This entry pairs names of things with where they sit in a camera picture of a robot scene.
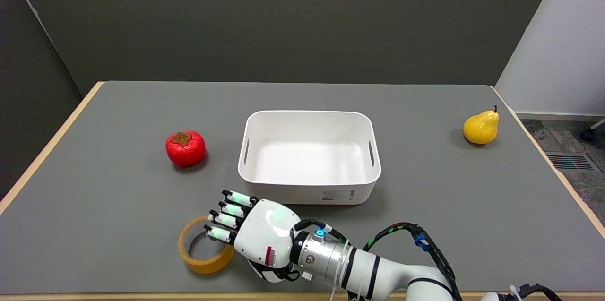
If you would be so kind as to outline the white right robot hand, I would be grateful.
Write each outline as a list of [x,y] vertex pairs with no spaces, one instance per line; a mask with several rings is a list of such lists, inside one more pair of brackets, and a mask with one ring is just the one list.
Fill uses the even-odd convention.
[[206,236],[231,246],[263,280],[296,281],[300,271],[290,261],[290,230],[301,218],[292,210],[266,198],[224,190],[219,211],[210,210]]

